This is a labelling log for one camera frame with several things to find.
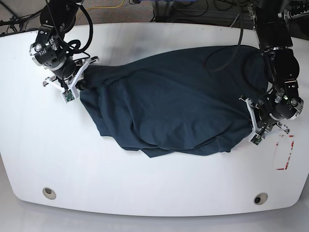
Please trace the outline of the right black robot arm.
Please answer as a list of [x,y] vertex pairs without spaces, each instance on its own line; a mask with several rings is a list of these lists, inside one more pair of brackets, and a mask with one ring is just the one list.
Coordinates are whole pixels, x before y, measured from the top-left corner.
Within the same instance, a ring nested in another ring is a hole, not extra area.
[[[64,41],[65,34],[75,25],[78,10],[86,16],[89,37],[84,47],[79,40]],[[38,66],[50,70],[54,76],[46,78],[43,86],[59,82],[59,87],[69,91],[69,85],[76,78],[78,90],[86,88],[83,74],[78,75],[85,62],[90,59],[86,53],[93,39],[93,23],[83,6],[82,0],[47,0],[40,15],[38,34],[30,46],[30,56]]]

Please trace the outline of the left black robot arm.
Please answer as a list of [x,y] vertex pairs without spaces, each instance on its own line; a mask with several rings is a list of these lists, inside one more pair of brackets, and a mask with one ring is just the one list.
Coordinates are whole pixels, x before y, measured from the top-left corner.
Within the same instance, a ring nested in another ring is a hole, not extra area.
[[266,136],[283,131],[289,133],[283,119],[294,120],[303,110],[304,101],[298,93],[299,63],[294,56],[293,42],[283,11],[287,0],[252,0],[248,4],[259,50],[270,68],[272,87],[255,102],[241,97],[247,105],[252,121],[249,141],[255,145]]

